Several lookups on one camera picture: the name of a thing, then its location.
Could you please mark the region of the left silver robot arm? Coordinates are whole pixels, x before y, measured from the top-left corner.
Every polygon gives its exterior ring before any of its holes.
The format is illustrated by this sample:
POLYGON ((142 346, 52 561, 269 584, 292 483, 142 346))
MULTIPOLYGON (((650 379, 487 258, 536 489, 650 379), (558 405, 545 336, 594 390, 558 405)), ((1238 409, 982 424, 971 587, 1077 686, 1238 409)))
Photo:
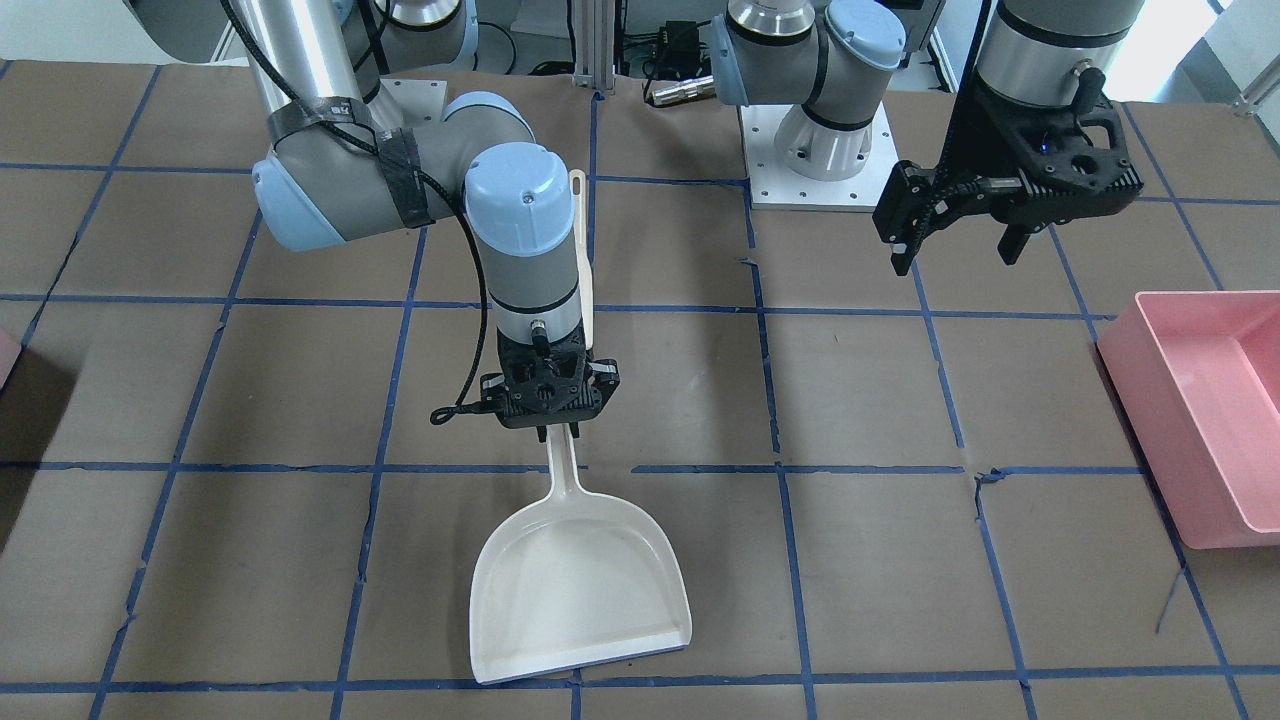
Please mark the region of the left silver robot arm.
MULTIPOLYGON (((1048 225, 1111 217, 1143 190, 1106 70, 1138 1, 983 3, 940 160, 897 161, 872 214, 896 274, 929 234, 964 217, 1005 228, 1012 265, 1048 225)), ((906 47, 902 22, 877 1, 730 1, 710 23, 719 100, 781 105, 785 164, 817 181, 859 169, 864 143, 906 47)))

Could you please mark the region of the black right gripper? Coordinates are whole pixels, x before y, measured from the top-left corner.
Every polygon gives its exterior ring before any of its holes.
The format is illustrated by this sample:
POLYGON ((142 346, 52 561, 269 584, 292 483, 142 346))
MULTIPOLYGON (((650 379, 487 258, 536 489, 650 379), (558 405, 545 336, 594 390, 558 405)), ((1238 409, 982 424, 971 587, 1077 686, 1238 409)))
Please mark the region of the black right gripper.
POLYGON ((620 386, 616 360, 594 360, 584 331, 544 350, 498 334, 497 354, 502 372, 481 378, 480 413, 509 429, 591 420, 620 386))

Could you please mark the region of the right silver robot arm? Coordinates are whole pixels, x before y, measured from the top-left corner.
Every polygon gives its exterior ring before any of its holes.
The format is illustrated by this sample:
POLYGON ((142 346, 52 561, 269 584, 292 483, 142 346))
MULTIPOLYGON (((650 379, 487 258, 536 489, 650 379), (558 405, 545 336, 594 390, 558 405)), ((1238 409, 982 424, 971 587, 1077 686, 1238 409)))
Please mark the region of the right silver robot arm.
POLYGON ((480 336, 500 370, 475 402, 431 415, 492 414, 511 429, 600 414, 620 386, 593 356, 582 190, 498 94, 461 94, 412 114, 390 76, 472 55, 471 1, 224 1, 268 114, 252 169, 260 211, 293 251, 454 218, 477 274, 480 336))

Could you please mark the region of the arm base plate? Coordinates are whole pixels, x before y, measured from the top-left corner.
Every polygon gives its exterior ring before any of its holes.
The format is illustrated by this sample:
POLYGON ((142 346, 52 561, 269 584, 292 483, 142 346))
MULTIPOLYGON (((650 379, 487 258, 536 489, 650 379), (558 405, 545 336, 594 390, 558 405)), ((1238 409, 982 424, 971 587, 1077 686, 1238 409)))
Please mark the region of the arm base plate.
POLYGON ((755 209, 870 213, 899 161, 884 106, 849 132, 796 105, 742 106, 739 117, 755 209))
POLYGON ((394 129, 439 120, 447 99, 444 79, 381 78, 367 106, 379 128, 394 129))

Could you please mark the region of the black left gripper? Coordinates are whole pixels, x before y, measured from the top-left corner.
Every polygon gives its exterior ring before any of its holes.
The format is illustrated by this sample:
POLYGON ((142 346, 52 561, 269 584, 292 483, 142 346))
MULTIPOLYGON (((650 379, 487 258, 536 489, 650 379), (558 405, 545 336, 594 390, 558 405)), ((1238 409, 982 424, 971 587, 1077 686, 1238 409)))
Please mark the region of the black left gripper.
POLYGON ((1000 259, 1012 266, 1051 222, 1121 211, 1144 188, 1103 76, 1068 82, 1062 106, 1033 108, 997 94, 979 76, 961 91, 945 176, 893 164, 872 214, 896 275, 910 272, 924 240, 978 209, 1005 225, 1000 259))

